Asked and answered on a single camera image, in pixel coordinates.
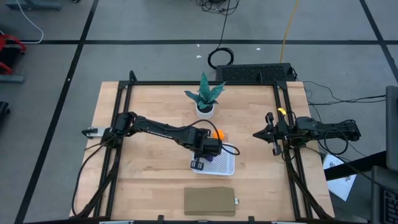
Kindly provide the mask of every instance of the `white cable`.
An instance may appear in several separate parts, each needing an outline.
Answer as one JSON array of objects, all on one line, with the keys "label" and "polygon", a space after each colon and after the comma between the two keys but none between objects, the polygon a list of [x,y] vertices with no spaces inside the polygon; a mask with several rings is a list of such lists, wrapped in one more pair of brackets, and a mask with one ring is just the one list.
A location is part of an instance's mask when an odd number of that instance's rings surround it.
[{"label": "white cable", "polygon": [[23,44],[39,44],[39,43],[41,43],[41,42],[43,41],[43,38],[44,38],[44,32],[43,32],[40,28],[38,28],[36,24],[34,24],[32,21],[30,21],[30,19],[25,15],[24,11],[22,10],[21,5],[19,4],[19,1],[18,1],[18,0],[15,0],[15,1],[17,2],[18,6],[19,6],[19,9],[21,10],[22,15],[24,15],[24,17],[25,17],[34,27],[36,27],[36,28],[42,33],[42,37],[40,38],[39,41],[37,41],[37,42],[23,42]]}]

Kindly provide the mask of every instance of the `wooden tabletop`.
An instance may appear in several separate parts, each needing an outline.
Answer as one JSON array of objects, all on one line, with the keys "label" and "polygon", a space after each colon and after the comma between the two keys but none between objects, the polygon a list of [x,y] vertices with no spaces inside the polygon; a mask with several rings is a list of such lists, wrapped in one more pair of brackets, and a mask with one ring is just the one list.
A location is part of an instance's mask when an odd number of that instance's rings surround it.
[{"label": "wooden tabletop", "polygon": [[[103,82],[93,126],[111,123],[117,82]],[[290,104],[297,116],[310,116],[301,82],[288,83]],[[195,103],[184,90],[196,92],[198,86],[136,85],[132,88],[129,111],[172,126],[184,126],[198,120]],[[277,119],[271,86],[225,86],[217,99],[215,115],[210,119],[226,134],[226,142],[241,151],[235,158],[232,176],[195,174],[190,168],[192,152],[174,141],[146,133],[124,138],[112,219],[156,220],[294,220],[285,162],[272,155],[272,145],[252,137],[265,128],[267,112]],[[195,125],[211,129],[206,123]],[[99,142],[88,140],[87,146]],[[318,149],[315,142],[308,147]],[[84,160],[95,150],[86,151]],[[93,156],[81,173],[76,195],[76,210],[81,211],[98,188],[105,150]],[[320,156],[302,149],[302,160],[309,191],[325,211],[334,216]],[[183,211],[184,187],[232,187],[239,199],[234,217],[186,216]],[[302,195],[297,188],[300,212],[305,217]],[[104,194],[104,214],[108,193]]]}]

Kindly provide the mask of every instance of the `succulent plant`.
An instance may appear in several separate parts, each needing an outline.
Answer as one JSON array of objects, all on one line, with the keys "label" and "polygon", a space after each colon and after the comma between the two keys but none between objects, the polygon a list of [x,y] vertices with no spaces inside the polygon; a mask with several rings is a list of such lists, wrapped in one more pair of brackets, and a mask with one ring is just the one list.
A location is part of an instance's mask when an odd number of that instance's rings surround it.
[{"label": "succulent plant", "polygon": [[224,91],[225,82],[222,84],[215,86],[212,90],[210,90],[209,81],[207,80],[207,76],[203,72],[201,74],[199,94],[194,94],[191,91],[185,91],[185,94],[193,99],[199,106],[199,109],[205,109],[208,106],[213,106],[213,104],[218,104],[216,101],[217,97],[220,95],[222,91]]}]

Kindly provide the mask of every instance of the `plastic basket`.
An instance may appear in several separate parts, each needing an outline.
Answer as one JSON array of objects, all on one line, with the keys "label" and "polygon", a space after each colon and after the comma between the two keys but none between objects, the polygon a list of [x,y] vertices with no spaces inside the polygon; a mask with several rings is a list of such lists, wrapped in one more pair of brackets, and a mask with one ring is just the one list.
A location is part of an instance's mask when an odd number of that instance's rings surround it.
[{"label": "plastic basket", "polygon": [[[234,148],[228,145],[224,145],[224,147],[226,150],[235,153]],[[200,162],[204,163],[203,170],[192,169],[197,174],[232,175],[235,171],[235,156],[225,150],[222,150],[220,155],[214,157],[212,162],[206,159],[200,159]]]}]

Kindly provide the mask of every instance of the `potted plant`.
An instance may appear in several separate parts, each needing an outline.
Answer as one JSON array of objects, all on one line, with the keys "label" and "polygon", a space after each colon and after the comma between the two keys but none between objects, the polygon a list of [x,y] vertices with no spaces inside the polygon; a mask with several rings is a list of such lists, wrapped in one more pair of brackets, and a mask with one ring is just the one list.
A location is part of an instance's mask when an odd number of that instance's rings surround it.
[{"label": "potted plant", "polygon": [[213,116],[215,110],[215,104],[218,104],[216,98],[224,91],[225,82],[215,86],[212,90],[209,87],[209,81],[205,73],[201,74],[199,94],[194,94],[191,91],[185,91],[185,94],[196,103],[197,115],[201,119],[209,119]]}]

